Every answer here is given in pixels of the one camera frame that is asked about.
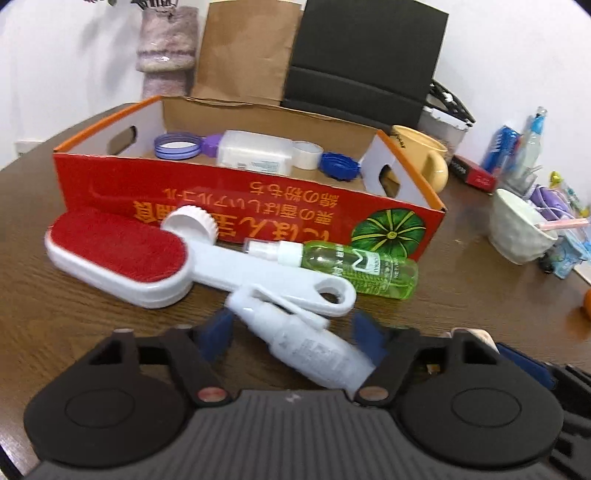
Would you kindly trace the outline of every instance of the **red brush pad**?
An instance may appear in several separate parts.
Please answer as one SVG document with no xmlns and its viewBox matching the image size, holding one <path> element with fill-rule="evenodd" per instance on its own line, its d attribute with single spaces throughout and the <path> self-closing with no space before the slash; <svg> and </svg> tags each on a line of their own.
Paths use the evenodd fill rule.
<svg viewBox="0 0 591 480">
<path fill-rule="evenodd" d="M 51 240 L 74 255 L 143 283 L 168 278 L 187 261 L 186 247 L 176 235 L 94 209 L 63 214 L 51 228 Z"/>
</svg>

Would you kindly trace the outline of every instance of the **white wall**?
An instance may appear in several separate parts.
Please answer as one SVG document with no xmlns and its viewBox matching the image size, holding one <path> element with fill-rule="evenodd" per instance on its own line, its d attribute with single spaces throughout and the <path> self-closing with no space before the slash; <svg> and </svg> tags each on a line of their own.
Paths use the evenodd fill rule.
<svg viewBox="0 0 591 480">
<path fill-rule="evenodd" d="M 480 161 L 496 129 L 521 129 L 544 105 L 542 177 L 558 169 L 591 202 L 591 17 L 574 0 L 422 1 L 450 14 L 436 78 L 477 120 L 459 153 Z M 0 13 L 0 168 L 15 140 L 45 140 L 139 99 L 141 11 L 106 3 L 12 0 Z M 203 26 L 208 0 L 181 4 L 200 8 Z"/>
</svg>

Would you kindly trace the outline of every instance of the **yellow mug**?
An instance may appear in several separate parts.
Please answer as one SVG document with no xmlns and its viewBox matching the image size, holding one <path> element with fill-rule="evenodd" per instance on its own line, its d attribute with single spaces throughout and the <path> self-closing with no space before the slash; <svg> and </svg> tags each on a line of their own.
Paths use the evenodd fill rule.
<svg viewBox="0 0 591 480">
<path fill-rule="evenodd" d="M 425 177 L 435 193 L 447 184 L 447 148 L 434 138 L 409 127 L 394 125 L 392 140 L 396 143 L 413 166 Z"/>
</svg>

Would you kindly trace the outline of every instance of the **green liquid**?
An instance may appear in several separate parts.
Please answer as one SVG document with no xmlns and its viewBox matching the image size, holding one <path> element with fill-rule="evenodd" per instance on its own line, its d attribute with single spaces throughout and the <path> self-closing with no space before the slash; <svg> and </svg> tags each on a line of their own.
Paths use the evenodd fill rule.
<svg viewBox="0 0 591 480">
<path fill-rule="evenodd" d="M 312 241 L 304 244 L 301 266 L 349 280 L 358 293 L 406 300 L 418 281 L 417 264 L 409 258 Z"/>
</svg>

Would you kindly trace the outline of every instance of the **white pump bottle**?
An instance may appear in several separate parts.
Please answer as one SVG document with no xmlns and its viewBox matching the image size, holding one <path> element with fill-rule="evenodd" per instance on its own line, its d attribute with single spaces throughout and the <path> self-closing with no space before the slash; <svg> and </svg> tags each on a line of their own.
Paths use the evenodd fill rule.
<svg viewBox="0 0 591 480">
<path fill-rule="evenodd" d="M 322 387 L 343 389 L 352 398 L 375 368 L 353 345 L 326 329 L 327 319 L 259 285 L 239 288 L 227 297 L 226 307 L 275 357 Z"/>
</svg>

